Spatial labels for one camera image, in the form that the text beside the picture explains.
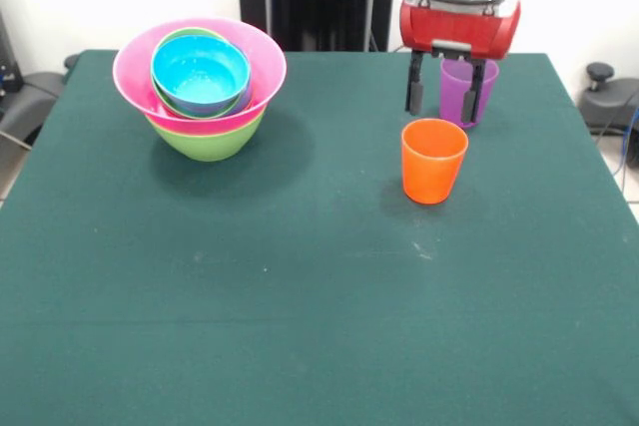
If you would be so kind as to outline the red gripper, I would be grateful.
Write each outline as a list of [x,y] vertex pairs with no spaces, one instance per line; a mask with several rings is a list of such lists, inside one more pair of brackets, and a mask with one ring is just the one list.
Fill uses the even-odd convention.
[[520,20],[520,3],[515,4],[508,17],[488,15],[483,8],[460,12],[459,7],[433,0],[402,0],[400,35],[403,45],[412,50],[405,98],[405,110],[411,115],[419,115],[422,107],[423,52],[434,56],[452,52],[467,57],[463,65],[468,89],[463,97],[461,121],[471,124],[476,122],[485,60],[501,60],[510,50]]

